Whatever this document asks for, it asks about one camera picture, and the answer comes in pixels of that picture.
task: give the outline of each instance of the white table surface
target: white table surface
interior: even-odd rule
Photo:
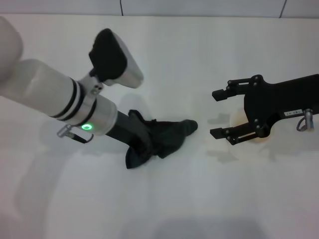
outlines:
[[[288,119],[263,144],[234,147],[209,134],[243,107],[242,96],[218,103],[211,96],[227,80],[261,74],[276,83],[318,73],[319,20],[5,17],[22,35],[24,59],[73,79],[91,69],[93,40],[111,28],[145,82],[102,95],[124,113],[192,119],[199,128],[173,155],[127,170],[125,144],[59,139],[63,123],[1,97],[1,239],[319,238],[318,131],[298,133],[298,118]]]

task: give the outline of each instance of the black stripe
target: black stripe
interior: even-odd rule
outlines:
[[[76,97],[76,92],[77,92],[77,89],[76,89],[76,83],[75,81],[70,78],[72,80],[72,83],[73,83],[73,93],[72,93],[72,97],[69,101],[69,103],[66,105],[66,107],[64,108],[64,110],[62,110],[60,113],[58,113],[57,115],[54,115],[54,116],[51,116],[52,118],[59,118],[61,117],[62,115],[64,115],[65,113],[67,113],[67,111],[71,108],[71,106],[73,105],[74,103],[74,100],[75,100],[75,97]]]
[[[60,119],[60,121],[66,121],[68,119],[71,119],[79,111],[79,109],[80,109],[80,107],[81,107],[81,105],[83,103],[83,100],[84,100],[84,89],[83,89],[83,86],[81,84],[79,84],[79,86],[80,86],[80,99],[79,99],[78,104],[76,105],[74,110],[67,117],[65,117],[63,119]]]
[[[77,127],[77,126],[81,126],[81,125],[85,124],[92,117],[92,115],[93,115],[93,113],[95,111],[95,108],[96,108],[96,100],[94,101],[88,116],[82,122],[80,122],[80,123],[78,123],[78,124],[76,124],[74,126]]]

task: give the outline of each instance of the green led ring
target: green led ring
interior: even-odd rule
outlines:
[[[84,124],[84,125],[82,125],[82,129],[83,130],[91,130],[93,127],[90,125],[90,124]]]

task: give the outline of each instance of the screw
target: screw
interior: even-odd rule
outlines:
[[[93,95],[96,95],[96,94],[98,94],[98,91],[93,89],[93,90],[91,91],[91,93],[92,93]]]

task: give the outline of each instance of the label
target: label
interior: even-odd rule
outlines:
[[[303,113],[304,112],[302,110],[284,112],[285,116],[287,116],[287,117],[294,116],[294,115],[300,115],[300,114],[303,114]]]

